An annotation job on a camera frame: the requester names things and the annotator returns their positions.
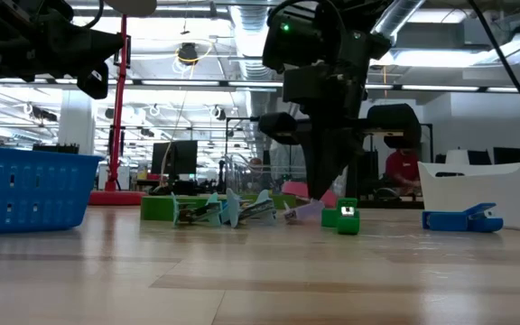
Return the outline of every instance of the green plastic toy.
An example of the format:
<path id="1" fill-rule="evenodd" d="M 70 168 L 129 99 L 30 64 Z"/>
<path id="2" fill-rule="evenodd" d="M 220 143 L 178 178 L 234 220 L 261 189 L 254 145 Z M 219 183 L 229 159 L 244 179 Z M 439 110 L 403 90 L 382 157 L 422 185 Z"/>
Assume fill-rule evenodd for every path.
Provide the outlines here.
<path id="1" fill-rule="evenodd" d="M 356 235 L 360 230 L 360 212 L 357 199 L 342 198 L 335 209 L 324 209 L 320 224 L 325 228 L 336 228 L 339 234 Z"/>

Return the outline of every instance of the blue basket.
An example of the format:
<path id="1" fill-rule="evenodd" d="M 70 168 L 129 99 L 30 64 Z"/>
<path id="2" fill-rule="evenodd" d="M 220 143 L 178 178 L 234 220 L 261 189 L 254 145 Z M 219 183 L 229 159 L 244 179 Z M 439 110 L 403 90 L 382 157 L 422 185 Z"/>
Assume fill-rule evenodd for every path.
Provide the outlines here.
<path id="1" fill-rule="evenodd" d="M 0 233 L 79 226 L 100 160 L 0 148 Z"/>

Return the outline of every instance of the red shirt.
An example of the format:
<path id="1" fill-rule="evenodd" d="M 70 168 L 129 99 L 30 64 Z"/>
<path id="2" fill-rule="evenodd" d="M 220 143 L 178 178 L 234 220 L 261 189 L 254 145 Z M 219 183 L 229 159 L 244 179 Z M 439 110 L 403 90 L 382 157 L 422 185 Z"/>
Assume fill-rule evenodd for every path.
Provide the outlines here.
<path id="1" fill-rule="evenodd" d="M 394 179 L 400 174 L 408 181 L 419 180 L 419 158 L 416 153 L 402 154 L 395 151 L 386 159 L 386 174 Z"/>

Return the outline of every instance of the toy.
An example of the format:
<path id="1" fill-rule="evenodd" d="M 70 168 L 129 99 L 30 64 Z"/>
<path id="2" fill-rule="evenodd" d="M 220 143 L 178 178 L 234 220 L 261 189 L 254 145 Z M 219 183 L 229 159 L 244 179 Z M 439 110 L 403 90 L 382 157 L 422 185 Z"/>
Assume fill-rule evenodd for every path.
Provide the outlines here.
<path id="1" fill-rule="evenodd" d="M 322 214 L 324 203 L 319 200 L 314 200 L 306 205 L 295 209 L 290 209 L 286 202 L 284 203 L 284 219 L 288 225 L 298 225 L 309 219 L 315 219 Z"/>
<path id="2" fill-rule="evenodd" d="M 480 203 L 461 212 L 424 211 L 422 228 L 438 231 L 495 232 L 503 228 L 502 218 L 490 218 L 496 203 Z"/>
<path id="3" fill-rule="evenodd" d="M 194 222 L 207 220 L 211 226 L 219 227 L 220 214 L 222 213 L 222 202 L 218 201 L 218 194 L 214 193 L 201 208 L 191 208 L 193 203 L 179 203 L 176 196 L 172 193 L 173 200 L 173 225 L 177 227 L 180 222 Z"/>
<path id="4" fill-rule="evenodd" d="M 320 225 L 325 228 L 336 228 L 339 234 L 356 235 L 360 230 L 360 212 L 357 210 L 357 199 L 338 199 L 335 209 L 324 209 Z"/>
<path id="5" fill-rule="evenodd" d="M 276 221 L 276 208 L 274 202 L 268 196 L 268 190 L 263 190 L 258 195 L 256 202 L 241 207 L 243 201 L 232 191 L 227 189 L 227 209 L 222 214 L 222 224 L 230 224 L 231 227 L 236 228 L 238 223 L 242 220 L 254 218 L 254 219 L 267 219 L 270 223 Z"/>

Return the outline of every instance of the green block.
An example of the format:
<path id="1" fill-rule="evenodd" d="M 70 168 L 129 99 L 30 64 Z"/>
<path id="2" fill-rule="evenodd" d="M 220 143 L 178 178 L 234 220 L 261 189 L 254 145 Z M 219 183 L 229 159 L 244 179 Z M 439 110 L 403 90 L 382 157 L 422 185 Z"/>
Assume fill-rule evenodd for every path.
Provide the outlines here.
<path id="1" fill-rule="evenodd" d="M 339 213 L 336 209 L 323 209 L 320 225 L 325 228 L 335 228 L 339 221 Z"/>
<path id="2" fill-rule="evenodd" d="M 241 196 L 242 200 L 252 200 L 256 201 L 258 198 L 257 194 L 244 194 Z M 296 208 L 296 197 L 293 195 L 286 194 L 270 194 L 270 199 L 274 201 L 274 206 L 276 209 L 284 209 L 284 203 L 288 204 L 288 208 L 293 209 Z"/>
<path id="3" fill-rule="evenodd" d="M 194 208 L 206 205 L 208 198 L 177 198 L 178 202 L 193 203 Z M 173 201 L 171 196 L 144 196 L 140 209 L 142 220 L 173 221 Z"/>
<path id="4" fill-rule="evenodd" d="M 356 235 L 360 230 L 360 218 L 339 218 L 337 230 L 341 235 Z"/>

